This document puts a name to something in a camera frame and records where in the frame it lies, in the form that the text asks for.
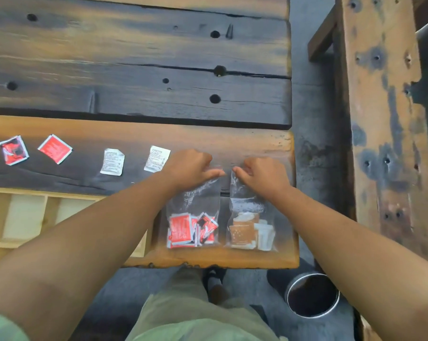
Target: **person's left hand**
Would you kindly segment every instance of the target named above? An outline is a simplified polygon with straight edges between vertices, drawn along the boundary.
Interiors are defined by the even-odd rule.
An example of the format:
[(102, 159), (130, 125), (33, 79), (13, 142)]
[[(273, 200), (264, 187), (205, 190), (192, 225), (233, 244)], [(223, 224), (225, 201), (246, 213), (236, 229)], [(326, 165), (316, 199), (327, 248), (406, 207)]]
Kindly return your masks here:
[(172, 153), (161, 173), (171, 178), (178, 191), (193, 189), (207, 180), (225, 176), (222, 169), (208, 169), (212, 155), (186, 149)]

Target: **shirt sleeve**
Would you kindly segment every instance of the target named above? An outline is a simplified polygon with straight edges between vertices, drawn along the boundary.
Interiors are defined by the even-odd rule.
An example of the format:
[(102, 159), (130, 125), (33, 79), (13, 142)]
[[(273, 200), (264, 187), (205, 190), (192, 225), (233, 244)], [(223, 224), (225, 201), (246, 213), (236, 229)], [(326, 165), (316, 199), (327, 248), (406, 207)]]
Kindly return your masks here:
[(14, 322), (0, 315), (0, 341), (29, 341), (29, 338)]

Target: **person's right arm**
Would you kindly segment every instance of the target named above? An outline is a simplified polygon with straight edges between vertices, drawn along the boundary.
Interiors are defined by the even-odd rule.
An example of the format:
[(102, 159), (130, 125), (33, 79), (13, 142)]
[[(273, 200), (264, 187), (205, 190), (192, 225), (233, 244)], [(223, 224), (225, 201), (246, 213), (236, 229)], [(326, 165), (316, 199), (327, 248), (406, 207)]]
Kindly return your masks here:
[(277, 207), (318, 263), (383, 340), (428, 340), (428, 262), (291, 186), (271, 158), (235, 174)]

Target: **forearm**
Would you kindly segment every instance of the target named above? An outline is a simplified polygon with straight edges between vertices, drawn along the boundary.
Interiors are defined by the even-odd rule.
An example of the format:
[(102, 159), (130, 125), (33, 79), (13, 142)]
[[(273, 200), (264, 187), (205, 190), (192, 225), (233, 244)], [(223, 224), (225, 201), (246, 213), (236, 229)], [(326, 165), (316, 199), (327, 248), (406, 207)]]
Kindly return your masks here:
[(273, 203), (382, 337), (428, 339), (428, 262), (295, 188)]
[[(32, 339), (67, 339), (175, 193), (156, 173), (10, 253), (0, 261), (0, 313)], [(45, 324), (48, 330), (41, 329)]]

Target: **person's left arm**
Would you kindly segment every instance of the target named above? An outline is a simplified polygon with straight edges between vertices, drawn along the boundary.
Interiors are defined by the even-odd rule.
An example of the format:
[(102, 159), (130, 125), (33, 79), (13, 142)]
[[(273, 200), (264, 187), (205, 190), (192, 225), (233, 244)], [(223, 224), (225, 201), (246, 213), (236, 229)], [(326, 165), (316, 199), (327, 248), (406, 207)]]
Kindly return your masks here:
[(212, 157), (172, 154), (161, 172), (109, 196), (0, 260), (0, 314), (31, 340), (67, 340), (97, 292), (126, 261), (165, 203), (225, 173)]

